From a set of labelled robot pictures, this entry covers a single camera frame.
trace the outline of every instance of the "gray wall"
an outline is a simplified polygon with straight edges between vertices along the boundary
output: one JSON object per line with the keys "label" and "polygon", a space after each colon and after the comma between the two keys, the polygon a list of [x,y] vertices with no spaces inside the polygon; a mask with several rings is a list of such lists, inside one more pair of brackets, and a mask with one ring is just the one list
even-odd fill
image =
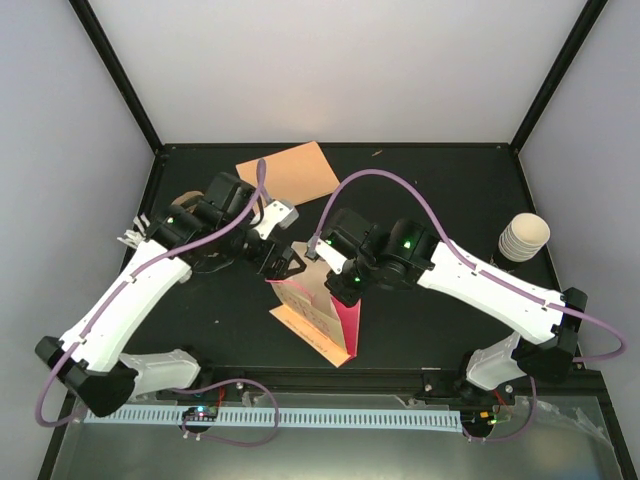
{"label": "gray wall", "polygon": [[[604,372],[629,450],[640,452],[640,3],[609,2],[523,154],[563,286],[626,333]],[[616,341],[585,326],[587,354]],[[640,463],[636,459],[636,469]]]}
{"label": "gray wall", "polygon": [[116,275],[152,154],[67,1],[0,2],[0,45],[0,476],[22,480],[51,435],[33,420],[33,348]]}

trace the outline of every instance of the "stack of paper cups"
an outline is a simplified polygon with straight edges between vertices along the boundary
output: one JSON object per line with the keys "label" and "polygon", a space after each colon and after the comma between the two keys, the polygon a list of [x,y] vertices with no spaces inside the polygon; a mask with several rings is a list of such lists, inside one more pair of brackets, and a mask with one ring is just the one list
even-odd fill
{"label": "stack of paper cups", "polygon": [[533,213],[521,213],[504,229],[492,263],[512,271],[532,258],[549,241],[551,230],[542,218]]}

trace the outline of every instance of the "white slotted strip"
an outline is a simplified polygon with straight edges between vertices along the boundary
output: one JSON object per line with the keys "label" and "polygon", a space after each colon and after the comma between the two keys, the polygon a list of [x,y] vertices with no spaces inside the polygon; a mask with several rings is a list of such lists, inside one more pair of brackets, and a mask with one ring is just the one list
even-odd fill
{"label": "white slotted strip", "polygon": [[[85,423],[126,425],[179,425],[189,407],[125,405],[107,417],[89,412]],[[187,425],[221,427],[271,427],[273,408],[222,407],[215,421],[194,420]],[[435,430],[461,432],[459,412],[437,410],[373,410],[334,408],[281,408],[284,428],[355,428],[389,430]]]}

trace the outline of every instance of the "black table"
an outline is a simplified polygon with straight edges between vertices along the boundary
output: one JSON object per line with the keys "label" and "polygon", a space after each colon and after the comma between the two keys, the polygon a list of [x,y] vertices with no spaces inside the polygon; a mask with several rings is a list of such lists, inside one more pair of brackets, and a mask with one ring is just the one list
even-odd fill
{"label": "black table", "polygon": [[[188,190],[204,191],[216,172],[235,173],[237,163],[289,146],[169,146],[152,212]],[[357,170],[381,168],[413,183],[451,238],[485,260],[513,216],[532,211],[519,162],[504,146],[321,146],[340,180]],[[279,237],[308,240],[327,198],[300,206],[299,220]],[[404,189],[379,177],[356,180],[338,197],[335,208],[340,206],[389,228],[402,217],[430,226]],[[542,287],[555,286],[546,252],[523,265],[517,276]],[[214,274],[195,274],[162,298],[126,351],[151,353],[192,345],[217,367],[239,372],[265,367],[282,373],[338,372],[269,314],[278,304],[271,287],[248,264],[237,262]],[[509,334],[510,329],[495,319],[438,292],[376,289],[363,299],[358,356],[339,371],[457,368],[465,352]]]}

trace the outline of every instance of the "white cup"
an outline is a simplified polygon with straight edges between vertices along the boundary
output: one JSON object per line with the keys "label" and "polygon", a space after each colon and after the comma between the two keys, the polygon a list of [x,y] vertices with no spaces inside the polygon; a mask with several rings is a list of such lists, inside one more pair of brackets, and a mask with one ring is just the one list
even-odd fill
{"label": "white cup", "polygon": [[533,213],[516,215],[504,229],[498,249],[512,262],[525,262],[549,241],[551,230],[542,218]]}

